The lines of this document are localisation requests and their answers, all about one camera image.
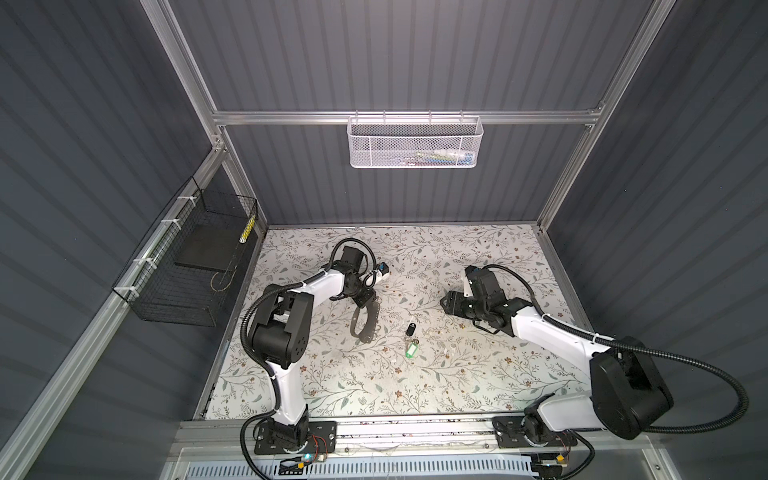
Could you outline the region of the floral table mat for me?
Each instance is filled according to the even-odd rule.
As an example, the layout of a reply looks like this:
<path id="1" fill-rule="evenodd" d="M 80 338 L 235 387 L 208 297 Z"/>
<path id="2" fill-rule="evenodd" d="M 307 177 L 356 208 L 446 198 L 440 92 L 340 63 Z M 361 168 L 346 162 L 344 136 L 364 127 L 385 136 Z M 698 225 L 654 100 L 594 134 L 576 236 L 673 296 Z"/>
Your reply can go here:
<path id="1" fill-rule="evenodd" d="M 580 393 L 586 375 L 544 348 L 490 335 L 446 315 L 441 297 L 462 286 L 469 265 L 498 264 L 510 297 L 531 295 L 564 321 L 573 316 L 529 225 L 282 229 L 267 234 L 247 300 L 271 284 L 316 273 L 333 246 L 355 237 L 370 245 L 389 276 L 376 287 L 373 341 L 349 332 L 353 302 L 329 301 L 313 313 L 299 361 L 303 395 L 315 417 L 520 410 L 542 395 Z M 413 336 L 405 332 L 416 324 Z M 409 340 L 418 339 L 412 359 Z"/>

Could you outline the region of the yellow marker in basket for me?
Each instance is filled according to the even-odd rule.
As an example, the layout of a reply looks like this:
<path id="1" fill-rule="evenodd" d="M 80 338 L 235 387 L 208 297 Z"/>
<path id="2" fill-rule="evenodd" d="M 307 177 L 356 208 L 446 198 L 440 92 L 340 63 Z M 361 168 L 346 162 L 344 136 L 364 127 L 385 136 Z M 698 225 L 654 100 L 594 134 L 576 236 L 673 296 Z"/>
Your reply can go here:
<path id="1" fill-rule="evenodd" d="M 240 244 L 245 244 L 248 241 L 248 238 L 249 238 L 251 232 L 253 231 L 255 223 L 256 223 L 256 217 L 255 216 L 251 216 L 248 219 L 245 227 L 243 228 L 243 230 L 242 230 L 242 232 L 241 232 L 241 234 L 239 236 L 239 243 Z"/>

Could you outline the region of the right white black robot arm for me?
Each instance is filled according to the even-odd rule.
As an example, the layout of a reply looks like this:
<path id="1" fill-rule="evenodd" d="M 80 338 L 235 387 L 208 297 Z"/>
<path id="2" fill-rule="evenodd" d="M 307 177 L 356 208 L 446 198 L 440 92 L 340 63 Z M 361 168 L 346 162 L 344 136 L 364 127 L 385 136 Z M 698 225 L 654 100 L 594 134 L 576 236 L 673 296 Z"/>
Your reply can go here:
<path id="1" fill-rule="evenodd" d="M 627 338 L 627 348 L 602 345 L 595 334 L 546 314 L 536 296 L 509 298 L 495 273 L 500 265 L 465 269 L 463 288 L 440 300 L 448 315 L 469 320 L 495 335 L 532 342 L 585 373 L 588 392 L 546 394 L 524 410 L 519 431 L 542 447 L 566 431 L 607 430 L 632 440 L 674 405 L 670 389 L 642 343 Z"/>

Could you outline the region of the pens in white basket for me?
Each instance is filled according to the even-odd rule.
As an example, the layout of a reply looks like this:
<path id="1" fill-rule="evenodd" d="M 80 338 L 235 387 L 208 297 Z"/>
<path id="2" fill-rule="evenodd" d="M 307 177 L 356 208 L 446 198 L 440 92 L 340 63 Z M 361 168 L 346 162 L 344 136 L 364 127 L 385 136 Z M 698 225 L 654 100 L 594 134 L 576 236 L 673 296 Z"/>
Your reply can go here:
<path id="1" fill-rule="evenodd" d="M 476 154 L 474 151 L 463 149 L 438 149 L 406 152 L 394 157 L 392 161 L 406 166 L 458 166 L 472 168 L 476 164 Z"/>

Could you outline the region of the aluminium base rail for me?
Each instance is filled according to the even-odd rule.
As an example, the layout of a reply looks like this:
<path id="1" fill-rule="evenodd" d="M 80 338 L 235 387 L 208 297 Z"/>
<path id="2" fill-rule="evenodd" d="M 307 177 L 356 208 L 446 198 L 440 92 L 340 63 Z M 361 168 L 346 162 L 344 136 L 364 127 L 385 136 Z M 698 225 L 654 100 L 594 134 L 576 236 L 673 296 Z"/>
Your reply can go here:
<path id="1" fill-rule="evenodd" d="M 334 417 L 335 450 L 329 457 L 443 456 L 481 454 L 541 454 L 563 450 L 552 447 L 498 446 L 491 413 L 402 416 Z M 180 424 L 167 456 L 172 461 L 243 459 L 239 433 L 243 421 L 204 420 Z"/>

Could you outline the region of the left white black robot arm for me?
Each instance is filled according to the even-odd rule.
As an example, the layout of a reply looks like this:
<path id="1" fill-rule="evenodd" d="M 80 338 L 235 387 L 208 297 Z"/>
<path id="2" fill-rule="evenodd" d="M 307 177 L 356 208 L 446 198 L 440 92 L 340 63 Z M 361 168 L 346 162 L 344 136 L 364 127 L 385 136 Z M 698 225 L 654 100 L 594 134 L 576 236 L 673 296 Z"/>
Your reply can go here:
<path id="1" fill-rule="evenodd" d="M 255 426 L 256 451 L 287 453 L 305 449 L 313 435 L 326 445 L 327 426 L 309 420 L 296 367 L 310 341 L 313 310 L 325 301 L 350 299 L 356 305 L 350 335 L 364 344 L 373 340 L 380 311 L 375 286 L 390 273 L 373 250 L 356 238 L 337 243 L 327 263 L 313 276 L 287 285 L 268 285 L 246 310 L 240 326 L 243 351 L 268 375 L 274 406 L 246 421 Z"/>

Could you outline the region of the black pad in basket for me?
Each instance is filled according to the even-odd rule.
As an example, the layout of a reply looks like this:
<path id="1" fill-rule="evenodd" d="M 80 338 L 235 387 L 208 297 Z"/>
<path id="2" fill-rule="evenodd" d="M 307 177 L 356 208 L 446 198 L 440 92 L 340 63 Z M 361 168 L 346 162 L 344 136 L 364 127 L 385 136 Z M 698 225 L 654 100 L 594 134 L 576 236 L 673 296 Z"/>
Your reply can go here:
<path id="1" fill-rule="evenodd" d="M 238 262 L 245 248 L 236 229 L 197 225 L 183 242 L 174 263 L 212 272 L 225 272 Z"/>

